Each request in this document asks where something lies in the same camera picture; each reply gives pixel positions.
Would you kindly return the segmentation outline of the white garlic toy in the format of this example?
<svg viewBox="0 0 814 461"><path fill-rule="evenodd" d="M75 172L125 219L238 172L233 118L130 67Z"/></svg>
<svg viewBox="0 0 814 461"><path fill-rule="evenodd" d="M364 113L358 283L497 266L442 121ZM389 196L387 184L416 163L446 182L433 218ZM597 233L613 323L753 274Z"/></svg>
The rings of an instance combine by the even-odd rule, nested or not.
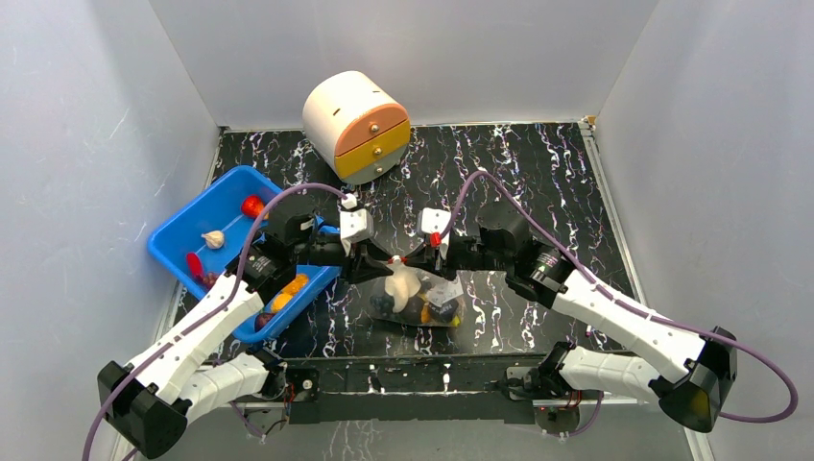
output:
<svg viewBox="0 0 814 461"><path fill-rule="evenodd" d="M413 268L398 265L385 278L385 292L394 298L393 313L400 313L419 291L420 280Z"/></svg>

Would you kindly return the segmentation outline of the clear zip top bag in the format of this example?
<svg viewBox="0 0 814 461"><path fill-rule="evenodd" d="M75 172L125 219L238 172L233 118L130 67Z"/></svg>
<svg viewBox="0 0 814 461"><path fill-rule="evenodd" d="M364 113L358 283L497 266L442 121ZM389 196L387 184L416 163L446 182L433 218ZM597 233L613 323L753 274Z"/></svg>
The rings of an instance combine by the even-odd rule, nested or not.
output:
<svg viewBox="0 0 814 461"><path fill-rule="evenodd" d="M392 265L392 269L394 270L398 265L403 265L402 262L397 258L393 262L390 262ZM467 301L465 299L465 290L464 286L458 278L454 280L447 280L437 276L434 276L430 273L421 271L420 269L414 269L419 277L420 280L420 291L414 297L421 297L426 301L426 304L435 304L435 305L443 305L445 303L454 303L458 304L461 307L460 314L461 320L465 319L467 315ZM381 319L376 318L371 312L371 305L370 305L370 297L373 295L382 295L387 294L385 292L385 278L377 279L370 288L370 295L368 297L368 314L374 320L380 320L385 322L391 322L395 324L400 324L408 327L417 327L417 328L432 328L427 324L422 323L421 325L408 325L401 322L399 318L399 313L394 313L391 318L388 319Z"/></svg>

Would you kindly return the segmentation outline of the dark purple plum toy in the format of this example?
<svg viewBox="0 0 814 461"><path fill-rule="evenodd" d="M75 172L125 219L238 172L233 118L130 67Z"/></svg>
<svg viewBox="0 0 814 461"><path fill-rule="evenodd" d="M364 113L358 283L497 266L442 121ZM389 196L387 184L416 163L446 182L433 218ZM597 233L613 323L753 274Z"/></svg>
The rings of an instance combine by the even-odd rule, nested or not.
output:
<svg viewBox="0 0 814 461"><path fill-rule="evenodd" d="M408 325L421 325L425 305L426 301L421 297L410 298L399 312L401 322Z"/></svg>

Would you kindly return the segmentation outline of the yellow banana toy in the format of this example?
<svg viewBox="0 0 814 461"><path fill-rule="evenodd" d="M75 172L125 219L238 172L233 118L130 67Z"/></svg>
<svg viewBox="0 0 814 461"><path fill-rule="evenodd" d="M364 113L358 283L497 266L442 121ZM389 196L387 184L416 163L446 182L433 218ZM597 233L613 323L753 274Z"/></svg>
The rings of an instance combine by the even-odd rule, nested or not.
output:
<svg viewBox="0 0 814 461"><path fill-rule="evenodd" d="M427 304L421 312L421 320L430 327L455 328L461 322L461 307L454 303Z"/></svg>

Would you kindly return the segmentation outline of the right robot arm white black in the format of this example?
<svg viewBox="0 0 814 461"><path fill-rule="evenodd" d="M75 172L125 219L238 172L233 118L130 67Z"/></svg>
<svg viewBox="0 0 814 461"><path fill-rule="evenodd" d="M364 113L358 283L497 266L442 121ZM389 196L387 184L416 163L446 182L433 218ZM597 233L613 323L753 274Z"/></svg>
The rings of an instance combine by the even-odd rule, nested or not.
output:
<svg viewBox="0 0 814 461"><path fill-rule="evenodd" d="M501 272L520 297L599 328L628 355L560 346L539 366L542 389L554 398L596 390L654 402L680 425L709 433L737 371L736 353L711 333L668 325L657 314L585 276L562 251L536 238L530 225L507 203L478 212L474 236L443 235L450 212L424 208L418 230L422 243L407 265L445 279L458 272Z"/></svg>

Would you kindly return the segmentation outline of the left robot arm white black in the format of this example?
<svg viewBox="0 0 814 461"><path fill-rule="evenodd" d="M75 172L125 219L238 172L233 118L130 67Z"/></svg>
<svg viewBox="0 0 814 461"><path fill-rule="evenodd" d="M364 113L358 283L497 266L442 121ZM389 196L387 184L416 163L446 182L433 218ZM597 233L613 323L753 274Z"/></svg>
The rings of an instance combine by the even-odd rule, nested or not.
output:
<svg viewBox="0 0 814 461"><path fill-rule="evenodd" d="M102 368L97 375L101 408L92 426L108 423L135 452L156 459L211 410L248 395L281 396L287 375L255 352L206 372L199 368L217 345L295 280L300 265L336 267L351 283L393 273L399 258L372 240L368 213L358 208L340 216L337 233L318 232L308 214L251 230L248 246L181 323L126 364L110 361Z"/></svg>

